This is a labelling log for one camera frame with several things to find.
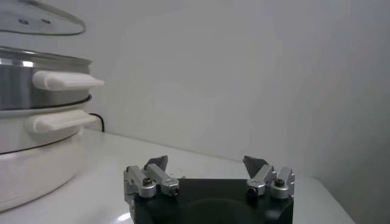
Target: screw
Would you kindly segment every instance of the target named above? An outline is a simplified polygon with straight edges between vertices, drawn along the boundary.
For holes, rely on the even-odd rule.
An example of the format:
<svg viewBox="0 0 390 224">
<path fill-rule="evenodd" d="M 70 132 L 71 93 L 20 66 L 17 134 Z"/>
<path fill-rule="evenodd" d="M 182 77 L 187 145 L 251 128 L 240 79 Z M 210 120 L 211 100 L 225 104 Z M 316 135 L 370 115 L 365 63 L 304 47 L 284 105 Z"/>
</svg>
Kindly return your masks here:
<svg viewBox="0 0 390 224">
<path fill-rule="evenodd" d="M 276 179 L 275 180 L 275 186 L 277 187 L 283 187 L 285 185 L 285 181 L 282 179 Z"/>
<path fill-rule="evenodd" d="M 144 178 L 144 179 L 142 180 L 142 185 L 143 185 L 143 186 L 147 186 L 147 185 L 151 185 L 151 184 L 152 184 L 152 180 L 151 180 L 149 177 Z"/>
<path fill-rule="evenodd" d="M 28 25 L 29 22 L 25 19 L 19 19 L 19 23 L 23 24 L 23 25 Z"/>
<path fill-rule="evenodd" d="M 47 20 L 47 19 L 41 19 L 41 21 L 46 23 L 46 24 L 51 24 L 50 20 Z"/>
</svg>

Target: metal bracket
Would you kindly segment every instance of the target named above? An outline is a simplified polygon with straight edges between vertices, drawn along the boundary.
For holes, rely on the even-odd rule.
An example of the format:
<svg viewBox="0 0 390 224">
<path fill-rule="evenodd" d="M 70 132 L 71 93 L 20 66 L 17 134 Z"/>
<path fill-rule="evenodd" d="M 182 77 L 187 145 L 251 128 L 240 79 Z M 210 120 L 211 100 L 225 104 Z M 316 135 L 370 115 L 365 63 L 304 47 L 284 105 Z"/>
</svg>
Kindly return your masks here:
<svg viewBox="0 0 390 224">
<path fill-rule="evenodd" d="M 295 174 L 290 168 L 283 167 L 276 180 L 271 183 L 271 195 L 279 199 L 293 197 L 294 189 Z"/>
<path fill-rule="evenodd" d="M 145 176 L 138 166 L 129 166 L 124 171 L 124 190 L 126 195 L 138 194 L 151 198 L 156 195 L 156 183 Z"/>
<path fill-rule="evenodd" d="M 175 197 L 179 194 L 178 179 L 168 176 L 156 164 L 147 165 L 143 172 L 146 174 L 146 176 L 161 186 L 161 192 L 163 194 L 172 197 Z"/>
<path fill-rule="evenodd" d="M 263 165 L 257 174 L 246 181 L 248 186 L 247 196 L 257 198 L 265 193 L 266 185 L 276 178 L 276 171 L 270 165 Z"/>
</svg>

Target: white cooker base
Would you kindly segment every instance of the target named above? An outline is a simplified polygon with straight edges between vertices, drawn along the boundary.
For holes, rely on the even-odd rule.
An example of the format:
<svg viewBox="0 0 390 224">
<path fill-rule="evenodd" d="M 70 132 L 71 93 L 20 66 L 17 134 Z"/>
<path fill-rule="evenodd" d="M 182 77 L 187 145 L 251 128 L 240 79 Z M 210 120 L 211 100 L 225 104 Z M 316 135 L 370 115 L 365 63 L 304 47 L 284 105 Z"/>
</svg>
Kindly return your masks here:
<svg viewBox="0 0 390 224">
<path fill-rule="evenodd" d="M 47 194 L 70 180 L 82 165 L 81 132 L 44 147 L 0 155 L 0 211 Z"/>
</svg>

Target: black knob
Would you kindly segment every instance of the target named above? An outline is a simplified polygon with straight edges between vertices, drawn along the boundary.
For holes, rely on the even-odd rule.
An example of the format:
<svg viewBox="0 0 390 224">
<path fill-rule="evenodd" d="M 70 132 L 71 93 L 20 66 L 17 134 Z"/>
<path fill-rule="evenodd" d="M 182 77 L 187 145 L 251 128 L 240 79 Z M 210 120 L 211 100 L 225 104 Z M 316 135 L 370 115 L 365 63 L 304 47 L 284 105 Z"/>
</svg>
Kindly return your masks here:
<svg viewBox="0 0 390 224">
<path fill-rule="evenodd" d="M 249 188 L 246 192 L 248 198 L 257 198 L 257 190 L 254 188 Z"/>
<path fill-rule="evenodd" d="M 176 196 L 179 195 L 179 189 L 178 189 L 178 188 L 171 189 L 171 190 L 169 191 L 169 193 L 171 194 L 171 196 L 176 197 Z"/>
<path fill-rule="evenodd" d="M 275 180 L 275 186 L 277 187 L 283 187 L 285 185 L 285 181 L 282 179 L 276 179 Z"/>
</svg>

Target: circular opening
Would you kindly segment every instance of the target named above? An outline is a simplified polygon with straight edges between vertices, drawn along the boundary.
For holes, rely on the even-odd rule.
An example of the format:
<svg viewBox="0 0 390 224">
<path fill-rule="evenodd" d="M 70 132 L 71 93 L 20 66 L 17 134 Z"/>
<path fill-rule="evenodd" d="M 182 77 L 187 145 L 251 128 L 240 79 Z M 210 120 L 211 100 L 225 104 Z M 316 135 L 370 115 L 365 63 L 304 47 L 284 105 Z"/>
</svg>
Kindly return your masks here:
<svg viewBox="0 0 390 224">
<path fill-rule="evenodd" d="M 41 19 L 41 21 L 46 23 L 46 24 L 51 24 L 50 20 L 47 20 L 47 19 Z"/>
<path fill-rule="evenodd" d="M 19 19 L 19 23 L 23 24 L 23 25 L 28 25 L 29 22 L 25 19 Z"/>
</svg>

